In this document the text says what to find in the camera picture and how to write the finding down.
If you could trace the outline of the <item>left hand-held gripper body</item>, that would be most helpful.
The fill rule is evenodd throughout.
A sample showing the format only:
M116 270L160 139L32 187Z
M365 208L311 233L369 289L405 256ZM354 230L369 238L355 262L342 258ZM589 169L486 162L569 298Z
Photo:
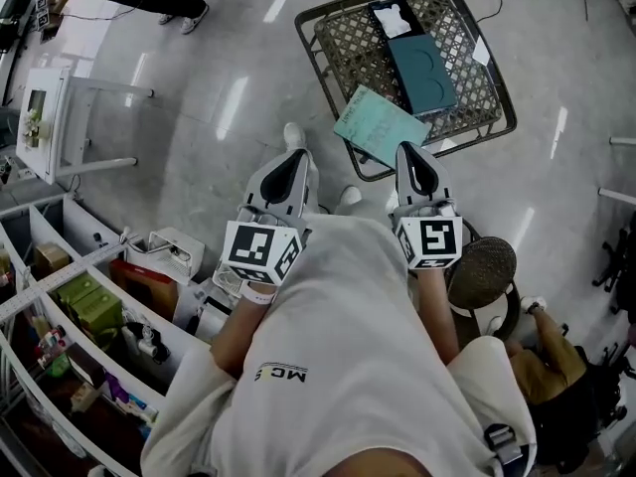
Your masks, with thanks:
M274 204L256 192L239 206L238 218L227 223L224 248L213 274L227 294L238 294L251 281L279 286L306 246L302 219L307 193Z

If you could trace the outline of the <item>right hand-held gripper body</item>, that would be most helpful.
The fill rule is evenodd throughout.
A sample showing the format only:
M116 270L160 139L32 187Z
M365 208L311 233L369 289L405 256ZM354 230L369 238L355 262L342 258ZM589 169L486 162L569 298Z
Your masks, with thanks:
M409 270L444 269L461 257L463 220L453 198L398 201L391 219Z

